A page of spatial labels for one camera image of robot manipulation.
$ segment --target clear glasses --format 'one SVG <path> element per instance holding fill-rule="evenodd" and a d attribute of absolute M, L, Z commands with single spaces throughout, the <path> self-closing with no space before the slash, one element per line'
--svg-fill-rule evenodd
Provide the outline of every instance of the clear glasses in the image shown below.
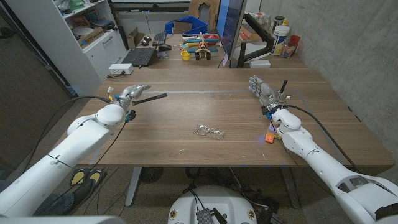
<path fill-rule="evenodd" d="M 219 129 L 216 129 L 216 128 L 210 129 L 202 124 L 197 124 L 194 133 L 199 134 L 201 136 L 205 136 L 205 135 L 209 134 L 209 136 L 212 139 L 216 139 L 216 140 L 220 140 L 224 136 L 224 131 L 220 131 Z"/>

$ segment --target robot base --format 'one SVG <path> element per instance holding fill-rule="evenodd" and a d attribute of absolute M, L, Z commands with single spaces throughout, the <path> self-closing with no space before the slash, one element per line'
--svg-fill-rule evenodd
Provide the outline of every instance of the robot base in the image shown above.
<path fill-rule="evenodd" d="M 221 215 L 224 217 L 226 215 L 225 219 L 227 223 L 257 223 L 253 207 L 237 192 L 220 186 L 202 186 L 193 189 L 193 191 L 198 195 L 198 198 L 201 200 L 205 208 L 209 208 L 210 210 L 216 208 Z M 197 200 L 197 202 L 199 210 L 202 210 L 199 200 Z M 197 206 L 195 204 L 195 198 L 191 192 L 183 194 L 172 205 L 167 223 L 198 223 L 195 215 L 197 212 Z M 219 223 L 215 216 L 212 216 L 211 219 L 214 224 Z"/>

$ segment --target orange block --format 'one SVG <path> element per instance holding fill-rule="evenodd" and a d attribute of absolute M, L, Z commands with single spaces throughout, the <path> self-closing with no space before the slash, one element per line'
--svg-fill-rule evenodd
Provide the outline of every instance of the orange block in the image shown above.
<path fill-rule="evenodd" d="M 271 136 L 271 135 L 269 135 L 269 134 L 267 134 L 267 136 L 266 136 L 266 142 L 268 142 L 268 143 L 273 143 L 273 142 L 274 142 L 274 137 Z"/>

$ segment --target robotic arm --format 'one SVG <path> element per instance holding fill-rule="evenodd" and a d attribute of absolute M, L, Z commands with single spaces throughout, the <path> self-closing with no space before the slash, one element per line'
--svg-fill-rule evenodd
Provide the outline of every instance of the robotic arm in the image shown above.
<path fill-rule="evenodd" d="M 279 125 L 277 133 L 286 149 L 311 166 L 353 222 L 398 223 L 395 215 L 398 214 L 398 186 L 380 177 L 350 171 L 318 146 L 301 126 L 301 120 L 284 108 L 286 101 L 279 101 L 287 81 L 277 94 L 257 76 L 251 77 L 249 83 L 249 89 L 259 98 L 263 113 Z"/>
<path fill-rule="evenodd" d="M 65 140 L 0 193 L 0 215 L 33 215 L 79 161 L 102 147 L 117 126 L 135 116 L 135 111 L 129 109 L 131 100 L 149 88 L 150 85 L 129 86 L 96 114 L 76 119 Z"/>

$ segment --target shelf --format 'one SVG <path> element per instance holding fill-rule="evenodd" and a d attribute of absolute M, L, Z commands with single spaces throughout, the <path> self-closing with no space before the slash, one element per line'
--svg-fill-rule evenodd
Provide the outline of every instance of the shelf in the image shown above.
<path fill-rule="evenodd" d="M 79 13 L 83 12 L 84 10 L 90 9 L 90 8 L 92 8 L 93 6 L 96 6 L 97 4 L 100 4 L 100 3 L 102 3 L 102 2 L 105 2 L 105 0 L 99 0 L 98 2 L 94 2 L 94 3 L 84 3 L 84 7 L 83 7 L 83 8 L 76 9 L 76 10 L 74 10 L 73 13 L 65 14 L 65 15 L 63 15 L 62 17 L 63 17 L 64 19 L 69 18 L 69 17 L 71 17 L 71 16 L 74 16 L 74 15 L 76 15 L 76 14 L 79 14 Z"/>

